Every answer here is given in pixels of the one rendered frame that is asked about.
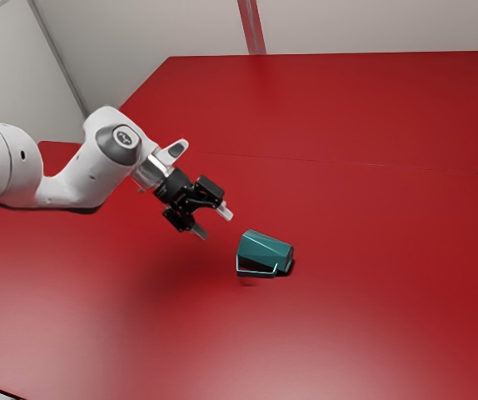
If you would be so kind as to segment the teal faceted mug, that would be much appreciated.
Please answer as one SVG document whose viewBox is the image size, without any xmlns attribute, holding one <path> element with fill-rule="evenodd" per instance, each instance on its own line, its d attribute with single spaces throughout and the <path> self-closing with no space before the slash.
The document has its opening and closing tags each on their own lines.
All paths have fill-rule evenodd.
<svg viewBox="0 0 478 400">
<path fill-rule="evenodd" d="M 294 247 L 261 232 L 249 229 L 241 235 L 236 253 L 240 277 L 273 278 L 287 275 L 293 263 Z"/>
</svg>

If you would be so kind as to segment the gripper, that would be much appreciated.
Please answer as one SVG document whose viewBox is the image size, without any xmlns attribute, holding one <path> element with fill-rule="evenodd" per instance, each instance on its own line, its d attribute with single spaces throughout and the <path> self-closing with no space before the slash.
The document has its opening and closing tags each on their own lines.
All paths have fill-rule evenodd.
<svg viewBox="0 0 478 400">
<path fill-rule="evenodd" d="M 180 168 L 174 168 L 169 176 L 156 187 L 153 194 L 166 206 L 162 215 L 178 232 L 189 232 L 202 240 L 206 240 L 208 236 L 208 232 L 190 214 L 195 211 L 193 207 L 191 209 L 183 207 L 180 210 L 181 198 L 186 195 L 186 188 L 194 188 L 195 209 L 211 208 L 225 220 L 232 220 L 233 212 L 227 207 L 224 200 L 225 191 L 221 187 L 204 175 L 196 180 L 193 187 L 189 177 Z"/>
</svg>

